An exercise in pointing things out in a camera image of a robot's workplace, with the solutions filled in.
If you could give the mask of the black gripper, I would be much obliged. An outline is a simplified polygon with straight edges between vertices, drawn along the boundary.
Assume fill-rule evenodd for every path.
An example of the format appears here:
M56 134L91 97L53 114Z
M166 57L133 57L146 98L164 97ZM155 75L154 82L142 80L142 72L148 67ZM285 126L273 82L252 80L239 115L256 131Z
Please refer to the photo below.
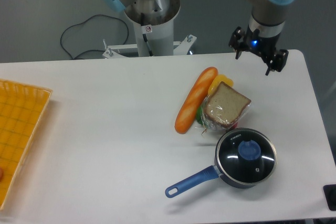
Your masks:
M249 23L245 31L237 27L229 40L229 47L236 53L235 59L239 59L243 51L249 51L260 56L267 63L267 71L281 72L285 67L289 51L285 49L276 49L276 43L282 32L282 23L276 26L266 26L261 23Z

